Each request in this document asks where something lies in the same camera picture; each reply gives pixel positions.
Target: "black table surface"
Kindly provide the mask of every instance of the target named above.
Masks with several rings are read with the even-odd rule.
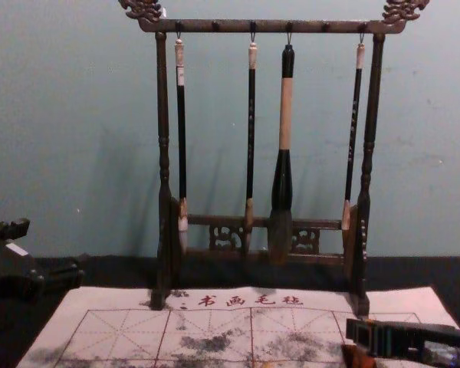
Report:
[[[61,259],[40,259],[54,267]],[[84,286],[147,288],[155,283],[151,258],[94,257],[84,264]],[[460,258],[369,258],[367,287],[370,291],[431,286],[460,326]],[[339,268],[188,261],[180,288],[297,288],[345,291]],[[36,304],[0,301],[0,368],[15,367],[51,318],[64,294],[46,295]]]

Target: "teal wall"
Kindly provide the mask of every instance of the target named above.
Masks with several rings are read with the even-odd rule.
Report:
[[[378,18],[379,0],[165,0],[170,18]],[[244,211],[247,34],[183,35],[189,209]],[[173,44],[167,42],[178,194]],[[258,34],[255,213],[268,215],[284,34]],[[356,35],[302,35],[292,130],[295,217],[343,206]],[[370,69],[371,37],[366,37]],[[36,256],[155,255],[159,189],[152,34],[117,1],[0,2],[0,218],[27,216]],[[369,71],[360,106],[362,143]],[[460,255],[460,0],[387,38],[371,185],[371,255]],[[360,166],[353,177],[359,192]],[[204,246],[205,232],[191,231]],[[254,247],[265,245],[256,232]],[[322,235],[340,251],[340,234]]]

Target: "carved wooden finial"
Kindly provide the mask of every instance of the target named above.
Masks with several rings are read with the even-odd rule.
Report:
[[[160,20],[162,12],[161,5],[157,4],[159,0],[119,0],[123,9],[131,8],[126,15],[131,19],[146,19],[150,23],[156,23]]]
[[[393,25],[399,21],[413,21],[421,15],[416,9],[424,10],[429,0],[386,0],[387,5],[383,8],[383,23]]]

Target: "wooden post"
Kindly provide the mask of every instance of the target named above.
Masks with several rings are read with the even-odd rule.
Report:
[[[368,92],[368,107],[366,110],[366,127],[363,146],[363,165],[361,166],[361,190],[358,196],[358,216],[356,219],[356,237],[353,255],[353,280],[351,281],[350,296],[355,314],[368,315],[370,301],[366,295],[366,239],[368,221],[370,219],[370,182],[373,168],[373,149],[375,148],[376,118],[380,101],[380,80],[382,77],[382,56],[384,34],[373,36],[373,58],[370,75],[370,90]]]
[[[163,32],[156,39],[156,91],[159,121],[160,190],[159,190],[159,246],[157,249],[157,284],[152,290],[150,307],[163,309],[171,286],[171,197],[169,188],[169,106],[167,98],[166,39]]]

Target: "red chinese characters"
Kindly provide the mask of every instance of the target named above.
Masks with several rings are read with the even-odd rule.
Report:
[[[255,301],[255,303],[259,303],[259,304],[276,304],[275,301],[272,301],[272,302],[269,301],[268,296],[266,294],[263,294],[260,297],[258,297],[258,299]]]
[[[212,295],[211,297],[209,295],[206,295],[203,299],[201,299],[201,302],[198,303],[198,305],[204,304],[205,307],[208,307],[209,305],[213,305],[215,301],[213,298],[216,297],[215,295]]]
[[[293,305],[303,304],[303,303],[300,303],[300,300],[297,297],[284,297],[283,302],[286,304],[293,304]]]
[[[240,297],[232,297],[229,301],[227,301],[227,307],[231,307],[233,305],[243,305],[245,303],[245,300],[241,299]]]

